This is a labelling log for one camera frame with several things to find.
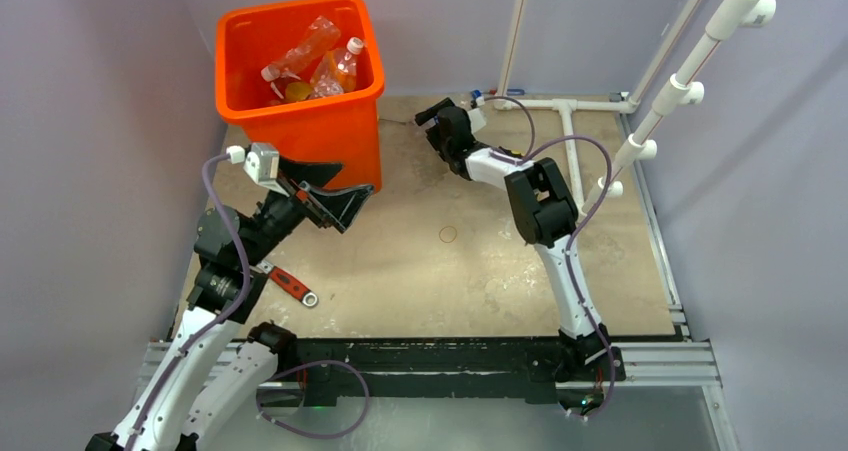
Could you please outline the orange drink bottle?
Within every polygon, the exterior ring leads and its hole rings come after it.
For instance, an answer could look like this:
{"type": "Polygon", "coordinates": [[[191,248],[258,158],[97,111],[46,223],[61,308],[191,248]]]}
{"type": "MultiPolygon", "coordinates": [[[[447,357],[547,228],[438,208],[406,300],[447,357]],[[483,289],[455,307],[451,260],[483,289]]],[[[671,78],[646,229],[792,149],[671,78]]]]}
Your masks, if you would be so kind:
{"type": "Polygon", "coordinates": [[[311,99],[350,93],[357,86],[358,58],[365,43],[351,37],[344,47],[328,51],[310,78],[311,99]]]}

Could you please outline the red gold snack wrapper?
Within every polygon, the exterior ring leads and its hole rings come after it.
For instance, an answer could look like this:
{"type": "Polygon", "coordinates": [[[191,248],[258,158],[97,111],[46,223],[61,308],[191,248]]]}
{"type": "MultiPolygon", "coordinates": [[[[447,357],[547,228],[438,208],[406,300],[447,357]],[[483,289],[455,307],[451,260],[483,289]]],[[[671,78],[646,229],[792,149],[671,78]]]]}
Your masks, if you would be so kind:
{"type": "Polygon", "coordinates": [[[313,87],[308,82],[298,79],[277,79],[270,83],[270,88],[283,103],[302,102],[313,93],[313,87]]]}

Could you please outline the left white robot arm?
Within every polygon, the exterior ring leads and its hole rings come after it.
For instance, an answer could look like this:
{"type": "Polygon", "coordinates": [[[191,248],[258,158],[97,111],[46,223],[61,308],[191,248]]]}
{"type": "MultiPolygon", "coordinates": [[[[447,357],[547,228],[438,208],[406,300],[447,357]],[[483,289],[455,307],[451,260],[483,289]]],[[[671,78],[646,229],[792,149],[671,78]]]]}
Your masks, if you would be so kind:
{"type": "Polygon", "coordinates": [[[373,194],[371,184],[329,189],[342,169],[239,146],[203,164],[213,206],[198,221],[200,269],[176,335],[132,409],[113,430],[93,435],[87,449],[205,450],[261,383],[302,370],[295,335],[264,322],[226,370],[210,374],[264,290],[270,274],[260,264],[270,252],[305,221],[345,232],[373,194]],[[252,215],[224,205],[215,192],[212,170],[223,162],[241,166],[267,189],[252,215]]]}

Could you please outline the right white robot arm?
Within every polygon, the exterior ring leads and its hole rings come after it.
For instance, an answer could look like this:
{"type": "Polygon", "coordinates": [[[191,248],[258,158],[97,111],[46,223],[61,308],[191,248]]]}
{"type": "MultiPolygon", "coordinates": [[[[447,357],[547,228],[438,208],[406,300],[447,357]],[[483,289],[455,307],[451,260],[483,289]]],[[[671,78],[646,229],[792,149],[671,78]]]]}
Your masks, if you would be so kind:
{"type": "Polygon", "coordinates": [[[475,133],[485,125],[479,104],[466,110],[445,98],[417,113],[414,122],[455,175],[506,193],[516,229],[539,255],[557,305],[560,368],[584,378],[602,358],[614,367],[614,348],[579,262],[578,206],[557,163],[479,141],[475,133]]]}

